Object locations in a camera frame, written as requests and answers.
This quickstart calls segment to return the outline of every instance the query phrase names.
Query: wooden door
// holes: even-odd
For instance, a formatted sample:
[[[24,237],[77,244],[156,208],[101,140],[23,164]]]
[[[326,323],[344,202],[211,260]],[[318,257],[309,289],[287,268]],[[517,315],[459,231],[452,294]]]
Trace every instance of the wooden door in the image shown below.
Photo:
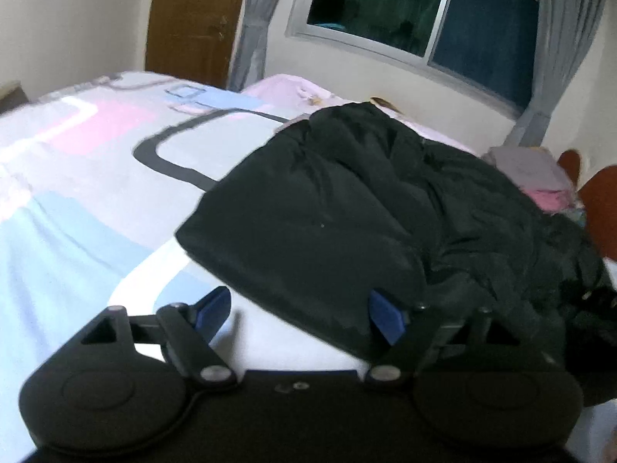
[[[146,69],[224,88],[242,0],[152,0]]]

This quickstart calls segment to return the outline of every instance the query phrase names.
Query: brown chair back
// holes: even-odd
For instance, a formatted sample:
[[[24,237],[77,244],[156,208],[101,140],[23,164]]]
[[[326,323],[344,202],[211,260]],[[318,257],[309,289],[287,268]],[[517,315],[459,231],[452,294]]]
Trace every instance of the brown chair back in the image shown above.
[[[587,231],[604,257],[617,260],[617,165],[603,168],[579,191]]]
[[[566,171],[570,181],[574,183],[575,188],[578,186],[579,176],[581,175],[581,154],[576,150],[564,151],[559,160],[559,166]]]

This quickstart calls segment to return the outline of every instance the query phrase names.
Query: window frame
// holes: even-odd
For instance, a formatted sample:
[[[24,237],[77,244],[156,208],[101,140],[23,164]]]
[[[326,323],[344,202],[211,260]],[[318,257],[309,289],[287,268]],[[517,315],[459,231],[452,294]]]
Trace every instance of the window frame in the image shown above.
[[[307,24],[312,2],[313,0],[294,0],[285,36],[328,44],[348,52],[407,69],[425,78],[437,81],[463,95],[479,100],[512,120],[516,120],[522,114],[523,110],[521,107],[516,106],[512,101],[501,97],[456,72],[449,71],[433,63],[433,55],[441,35],[450,0],[440,0],[439,2],[433,30],[431,31],[425,54],[422,57],[368,38]]]

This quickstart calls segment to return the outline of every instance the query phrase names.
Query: gray curtain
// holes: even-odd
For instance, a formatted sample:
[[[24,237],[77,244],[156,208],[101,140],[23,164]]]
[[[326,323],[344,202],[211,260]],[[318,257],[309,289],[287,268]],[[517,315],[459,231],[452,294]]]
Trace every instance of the gray curtain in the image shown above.
[[[277,3],[278,0],[246,0],[242,34],[227,81],[229,90],[239,92],[244,89],[249,84],[249,71],[253,72],[251,83],[263,78],[268,25]]]
[[[505,145],[539,146],[593,41],[604,0],[540,0],[533,95]]]

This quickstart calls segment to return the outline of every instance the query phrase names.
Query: white wall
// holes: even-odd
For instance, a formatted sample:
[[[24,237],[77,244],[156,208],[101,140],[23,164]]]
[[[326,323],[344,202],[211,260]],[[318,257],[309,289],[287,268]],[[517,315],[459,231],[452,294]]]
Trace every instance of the white wall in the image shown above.
[[[0,0],[0,83],[21,80],[33,98],[134,69],[140,3]]]
[[[513,120],[480,101],[420,74],[335,47],[286,37],[293,1],[280,0],[270,24],[266,75],[297,74],[353,100],[372,95],[386,98],[417,122],[477,152],[501,144],[513,126]],[[139,69],[146,50],[150,3],[140,3],[135,57]],[[590,51],[553,113],[544,145],[555,156],[577,147],[583,153],[584,171],[592,174],[617,161],[612,157],[617,154],[613,117],[617,120],[617,0],[608,0]]]
[[[352,100],[367,100],[372,95],[383,97],[417,122],[458,139],[477,152],[504,141],[514,121],[480,101],[376,59],[286,37],[293,1],[280,0],[270,24],[266,74],[303,76]],[[566,149],[562,142],[572,141],[578,134],[598,73],[603,33],[604,27],[555,110],[547,141],[557,150],[562,146]]]

